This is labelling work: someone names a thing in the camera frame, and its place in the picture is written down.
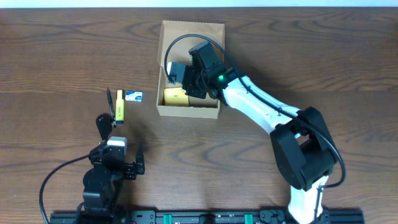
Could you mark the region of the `yellow sticky note pad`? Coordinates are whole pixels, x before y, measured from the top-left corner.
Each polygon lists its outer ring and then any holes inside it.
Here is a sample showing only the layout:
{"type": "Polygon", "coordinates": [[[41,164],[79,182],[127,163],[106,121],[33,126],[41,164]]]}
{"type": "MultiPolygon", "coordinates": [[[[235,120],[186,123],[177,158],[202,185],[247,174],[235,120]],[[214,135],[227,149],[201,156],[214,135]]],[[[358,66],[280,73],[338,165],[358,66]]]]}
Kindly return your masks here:
{"type": "Polygon", "coordinates": [[[188,95],[182,87],[165,88],[164,89],[164,104],[165,106],[189,106],[188,95]]]}

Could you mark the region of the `white blue staples box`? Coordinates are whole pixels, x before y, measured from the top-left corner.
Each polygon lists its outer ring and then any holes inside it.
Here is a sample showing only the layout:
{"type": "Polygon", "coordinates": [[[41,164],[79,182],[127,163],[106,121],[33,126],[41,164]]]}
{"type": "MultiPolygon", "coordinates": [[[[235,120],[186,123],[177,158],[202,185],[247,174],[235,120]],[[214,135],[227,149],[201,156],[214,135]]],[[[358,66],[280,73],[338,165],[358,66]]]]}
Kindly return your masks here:
{"type": "Polygon", "coordinates": [[[143,97],[143,92],[141,91],[127,91],[125,100],[133,102],[141,102],[143,97]]]}

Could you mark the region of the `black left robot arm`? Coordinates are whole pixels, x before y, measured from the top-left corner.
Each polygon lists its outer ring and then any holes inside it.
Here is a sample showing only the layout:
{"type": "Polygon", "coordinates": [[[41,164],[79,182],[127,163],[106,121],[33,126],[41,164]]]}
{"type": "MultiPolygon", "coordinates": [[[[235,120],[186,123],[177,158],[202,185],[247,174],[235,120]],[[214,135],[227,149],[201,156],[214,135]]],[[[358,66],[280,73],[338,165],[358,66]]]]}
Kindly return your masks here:
{"type": "Polygon", "coordinates": [[[92,149],[88,158],[93,165],[83,177],[83,200],[90,219],[121,222],[128,219],[127,211],[118,205],[125,180],[137,176],[137,164],[127,163],[127,139],[111,137],[92,149]]]}

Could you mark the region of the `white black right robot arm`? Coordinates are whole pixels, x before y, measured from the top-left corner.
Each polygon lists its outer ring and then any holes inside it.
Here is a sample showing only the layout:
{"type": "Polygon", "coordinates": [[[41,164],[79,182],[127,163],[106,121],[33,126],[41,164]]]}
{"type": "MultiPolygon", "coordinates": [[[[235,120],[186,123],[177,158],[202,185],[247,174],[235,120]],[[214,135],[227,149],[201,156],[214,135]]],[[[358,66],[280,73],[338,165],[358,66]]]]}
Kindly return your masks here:
{"type": "Polygon", "coordinates": [[[251,79],[223,62],[169,62],[162,71],[191,96],[210,95],[236,109],[271,137],[279,172],[290,185],[287,208],[296,223],[317,223],[323,213],[327,180],[341,156],[322,114],[313,107],[300,110],[258,88],[251,79]]]}

